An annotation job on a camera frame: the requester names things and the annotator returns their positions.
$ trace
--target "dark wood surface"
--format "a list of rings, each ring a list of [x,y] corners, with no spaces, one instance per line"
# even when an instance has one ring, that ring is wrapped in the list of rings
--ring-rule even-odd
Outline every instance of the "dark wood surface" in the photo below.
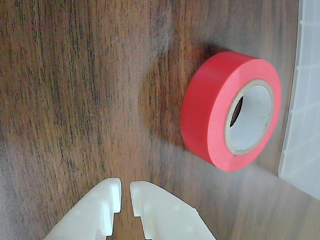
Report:
[[[122,181],[108,239],[142,240],[129,185],[197,208],[218,240],[315,240],[320,202],[277,177],[298,0],[0,1],[0,239],[41,240],[88,190]],[[282,83],[258,159],[222,172],[188,152],[179,121],[196,69],[224,49]]]

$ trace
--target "white plastic container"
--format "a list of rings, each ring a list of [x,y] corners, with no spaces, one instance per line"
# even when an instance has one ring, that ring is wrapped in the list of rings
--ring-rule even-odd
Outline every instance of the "white plastic container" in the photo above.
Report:
[[[278,174],[320,200],[320,0],[300,0],[292,95]]]

